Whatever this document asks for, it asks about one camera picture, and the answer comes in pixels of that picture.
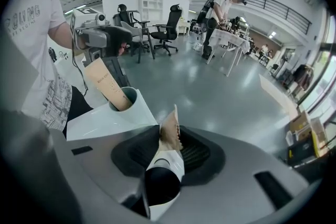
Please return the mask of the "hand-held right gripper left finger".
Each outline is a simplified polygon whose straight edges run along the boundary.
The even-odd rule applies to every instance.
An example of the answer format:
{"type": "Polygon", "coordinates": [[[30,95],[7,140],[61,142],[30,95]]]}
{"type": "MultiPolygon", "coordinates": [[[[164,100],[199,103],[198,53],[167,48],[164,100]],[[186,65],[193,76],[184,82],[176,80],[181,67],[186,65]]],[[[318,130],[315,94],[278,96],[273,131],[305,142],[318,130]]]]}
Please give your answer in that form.
{"type": "Polygon", "coordinates": [[[79,166],[68,177],[84,224],[153,224],[143,177],[158,143],[157,125],[65,142],[79,166]]]}

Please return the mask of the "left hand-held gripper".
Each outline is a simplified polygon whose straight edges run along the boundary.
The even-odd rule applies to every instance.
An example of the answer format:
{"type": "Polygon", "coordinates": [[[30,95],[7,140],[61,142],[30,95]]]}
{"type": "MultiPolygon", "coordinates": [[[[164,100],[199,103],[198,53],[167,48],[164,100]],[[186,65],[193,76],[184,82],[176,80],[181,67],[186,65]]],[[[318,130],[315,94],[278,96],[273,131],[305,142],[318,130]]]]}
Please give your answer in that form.
{"type": "Polygon", "coordinates": [[[74,47],[84,53],[83,63],[91,63],[102,58],[103,63],[117,82],[130,87],[125,71],[118,57],[124,45],[132,42],[132,33],[119,26],[113,26],[104,13],[92,8],[74,8],[70,21],[74,47]]]}

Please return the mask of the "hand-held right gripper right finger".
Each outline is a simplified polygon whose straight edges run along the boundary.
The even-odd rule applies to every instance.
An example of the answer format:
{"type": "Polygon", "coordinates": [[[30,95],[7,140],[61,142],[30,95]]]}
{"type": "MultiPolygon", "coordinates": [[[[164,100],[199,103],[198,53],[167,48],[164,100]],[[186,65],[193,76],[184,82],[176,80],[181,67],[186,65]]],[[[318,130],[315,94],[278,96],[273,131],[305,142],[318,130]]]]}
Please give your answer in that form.
{"type": "Polygon", "coordinates": [[[219,145],[225,164],[209,183],[182,187],[181,194],[159,218],[160,224],[285,224],[302,209],[320,182],[313,184],[273,155],[250,143],[190,128],[219,145]],[[289,194],[277,209],[256,175],[269,172],[289,194]]]}

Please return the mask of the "person's left forearm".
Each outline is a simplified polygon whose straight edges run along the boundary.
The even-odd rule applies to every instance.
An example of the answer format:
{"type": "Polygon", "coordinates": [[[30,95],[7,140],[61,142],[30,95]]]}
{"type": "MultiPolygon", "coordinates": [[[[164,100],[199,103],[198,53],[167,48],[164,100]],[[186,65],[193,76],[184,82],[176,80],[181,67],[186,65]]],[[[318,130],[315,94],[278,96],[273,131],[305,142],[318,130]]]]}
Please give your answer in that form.
{"type": "Polygon", "coordinates": [[[50,28],[48,35],[56,44],[63,48],[73,50],[75,56],[82,54],[87,48],[81,38],[78,38],[77,45],[73,45],[73,36],[70,30],[70,25],[67,22],[63,22],[56,27],[50,28]]]}

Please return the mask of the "person's left hand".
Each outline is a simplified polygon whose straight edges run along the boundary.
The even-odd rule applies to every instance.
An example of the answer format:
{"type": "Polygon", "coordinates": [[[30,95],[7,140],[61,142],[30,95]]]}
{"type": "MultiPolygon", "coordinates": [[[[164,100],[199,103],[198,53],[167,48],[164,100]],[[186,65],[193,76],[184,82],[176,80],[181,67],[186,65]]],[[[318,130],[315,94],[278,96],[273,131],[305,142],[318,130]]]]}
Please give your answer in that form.
{"type": "Polygon", "coordinates": [[[118,56],[121,56],[126,50],[128,50],[128,48],[129,48],[129,45],[126,42],[122,43],[118,50],[118,56]]]}

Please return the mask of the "grey office chair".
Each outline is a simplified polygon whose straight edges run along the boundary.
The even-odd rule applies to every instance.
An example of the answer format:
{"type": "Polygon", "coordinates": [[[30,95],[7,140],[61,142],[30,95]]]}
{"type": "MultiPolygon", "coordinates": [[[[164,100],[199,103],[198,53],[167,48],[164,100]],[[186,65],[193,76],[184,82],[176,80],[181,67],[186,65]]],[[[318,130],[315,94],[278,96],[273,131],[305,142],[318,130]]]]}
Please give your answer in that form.
{"type": "Polygon", "coordinates": [[[149,39],[144,34],[144,29],[142,28],[135,28],[130,26],[124,21],[121,21],[121,26],[127,30],[129,30],[132,34],[132,39],[128,43],[130,45],[130,53],[133,56],[135,51],[138,51],[138,63],[141,62],[141,53],[149,52],[149,39]]]}

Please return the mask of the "person's black trousers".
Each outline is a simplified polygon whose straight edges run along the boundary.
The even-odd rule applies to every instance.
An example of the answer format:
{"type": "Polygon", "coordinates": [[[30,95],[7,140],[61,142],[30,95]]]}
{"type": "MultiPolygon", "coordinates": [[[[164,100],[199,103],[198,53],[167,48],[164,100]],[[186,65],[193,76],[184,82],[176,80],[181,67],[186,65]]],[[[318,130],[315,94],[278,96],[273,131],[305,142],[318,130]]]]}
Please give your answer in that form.
{"type": "Polygon", "coordinates": [[[74,86],[72,88],[71,105],[68,113],[67,122],[63,129],[64,137],[67,138],[68,122],[93,110],[93,108],[86,102],[82,93],[74,86]]]}

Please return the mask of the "black office chair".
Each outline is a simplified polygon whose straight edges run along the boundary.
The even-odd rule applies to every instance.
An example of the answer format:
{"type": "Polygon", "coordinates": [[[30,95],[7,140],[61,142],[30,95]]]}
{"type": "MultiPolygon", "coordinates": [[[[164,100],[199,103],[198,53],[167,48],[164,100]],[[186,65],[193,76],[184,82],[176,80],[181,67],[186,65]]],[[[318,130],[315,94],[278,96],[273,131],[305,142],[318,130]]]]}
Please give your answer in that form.
{"type": "Polygon", "coordinates": [[[146,22],[141,22],[134,17],[134,13],[139,13],[137,10],[127,10],[125,4],[118,5],[118,12],[113,16],[113,23],[115,26],[121,26],[121,21],[126,22],[132,27],[135,28],[144,28],[146,22]]]}
{"type": "Polygon", "coordinates": [[[170,7],[167,23],[154,25],[157,31],[151,32],[150,36],[159,41],[158,45],[154,45],[154,52],[161,48],[165,49],[169,56],[171,56],[170,48],[175,49],[175,52],[178,52],[177,47],[169,46],[168,43],[174,41],[178,37],[176,27],[181,14],[182,10],[180,9],[179,4],[172,5],[170,7]]]}

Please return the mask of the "black bin with yellow lid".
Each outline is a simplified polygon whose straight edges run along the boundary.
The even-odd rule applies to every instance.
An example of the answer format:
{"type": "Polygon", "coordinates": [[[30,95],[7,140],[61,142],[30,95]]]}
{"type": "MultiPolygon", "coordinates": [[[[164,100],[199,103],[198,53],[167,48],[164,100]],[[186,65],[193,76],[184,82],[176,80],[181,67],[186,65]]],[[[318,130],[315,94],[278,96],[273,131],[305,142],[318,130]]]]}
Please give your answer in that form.
{"type": "Polygon", "coordinates": [[[303,140],[295,142],[287,149],[287,164],[296,166],[315,158],[322,157],[329,151],[325,142],[319,142],[316,135],[312,134],[303,140]]]}

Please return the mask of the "white shelf cabinet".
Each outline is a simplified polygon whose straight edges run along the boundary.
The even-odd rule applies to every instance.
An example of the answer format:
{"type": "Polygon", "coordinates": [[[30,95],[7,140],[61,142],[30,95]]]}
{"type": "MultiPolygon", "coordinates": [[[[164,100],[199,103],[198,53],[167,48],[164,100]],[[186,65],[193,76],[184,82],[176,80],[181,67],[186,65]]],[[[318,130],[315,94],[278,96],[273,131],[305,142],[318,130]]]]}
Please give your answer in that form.
{"type": "Polygon", "coordinates": [[[139,0],[142,20],[159,22],[163,19],[163,0],[139,0]]]}

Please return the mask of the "cardboard box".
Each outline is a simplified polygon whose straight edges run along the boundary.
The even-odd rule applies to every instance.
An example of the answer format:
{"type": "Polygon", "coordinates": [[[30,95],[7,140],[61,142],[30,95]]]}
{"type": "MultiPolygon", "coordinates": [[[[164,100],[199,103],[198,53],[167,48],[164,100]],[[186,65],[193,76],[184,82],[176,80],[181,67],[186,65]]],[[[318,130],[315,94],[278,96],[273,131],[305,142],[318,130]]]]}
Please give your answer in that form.
{"type": "Polygon", "coordinates": [[[290,132],[295,136],[296,141],[303,140],[310,135],[315,135],[318,143],[327,141],[326,132],[320,119],[309,118],[308,114],[303,111],[290,122],[290,132]]]}

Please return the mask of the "person's white printed T-shirt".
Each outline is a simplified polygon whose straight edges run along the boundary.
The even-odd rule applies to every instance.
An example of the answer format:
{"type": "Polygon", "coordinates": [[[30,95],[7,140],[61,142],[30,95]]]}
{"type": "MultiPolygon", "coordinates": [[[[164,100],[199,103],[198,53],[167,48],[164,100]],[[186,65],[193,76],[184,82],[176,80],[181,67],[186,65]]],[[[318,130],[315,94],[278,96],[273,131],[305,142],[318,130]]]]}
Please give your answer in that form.
{"type": "Polygon", "coordinates": [[[63,131],[70,110],[72,87],[53,63],[47,37],[65,23],[60,0],[9,0],[2,21],[12,41],[37,71],[21,111],[47,128],[63,131]]]}

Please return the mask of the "clothes rack with garments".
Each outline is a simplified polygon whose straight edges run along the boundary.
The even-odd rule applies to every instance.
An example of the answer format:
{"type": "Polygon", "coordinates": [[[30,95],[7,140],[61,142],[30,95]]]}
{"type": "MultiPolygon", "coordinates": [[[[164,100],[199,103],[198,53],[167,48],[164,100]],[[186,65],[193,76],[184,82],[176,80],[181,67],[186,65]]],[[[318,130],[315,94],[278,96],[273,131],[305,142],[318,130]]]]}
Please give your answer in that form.
{"type": "Polygon", "coordinates": [[[300,65],[293,73],[294,82],[306,91],[313,78],[313,68],[310,65],[300,65]]]}

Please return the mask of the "white folding table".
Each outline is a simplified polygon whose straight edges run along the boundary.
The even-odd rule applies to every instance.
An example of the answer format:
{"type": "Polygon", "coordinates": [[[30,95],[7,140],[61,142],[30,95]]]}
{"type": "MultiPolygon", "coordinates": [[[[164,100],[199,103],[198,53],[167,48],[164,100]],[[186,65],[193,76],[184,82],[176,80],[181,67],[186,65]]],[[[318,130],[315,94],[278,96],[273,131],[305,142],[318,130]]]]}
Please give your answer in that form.
{"type": "Polygon", "coordinates": [[[250,50],[249,41],[227,31],[214,29],[211,37],[209,38],[209,46],[216,47],[217,45],[227,45],[228,43],[232,43],[235,46],[240,47],[244,54],[250,50]]]}

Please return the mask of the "glass entrance door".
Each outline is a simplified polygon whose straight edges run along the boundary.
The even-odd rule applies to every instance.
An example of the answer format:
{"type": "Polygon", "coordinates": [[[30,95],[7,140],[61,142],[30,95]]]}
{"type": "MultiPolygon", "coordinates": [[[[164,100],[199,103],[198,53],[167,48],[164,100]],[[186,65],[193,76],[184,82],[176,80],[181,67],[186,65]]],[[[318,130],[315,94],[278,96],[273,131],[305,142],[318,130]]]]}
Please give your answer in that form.
{"type": "Polygon", "coordinates": [[[299,108],[326,123],[336,117],[336,14],[328,18],[312,67],[313,78],[299,108]]]}

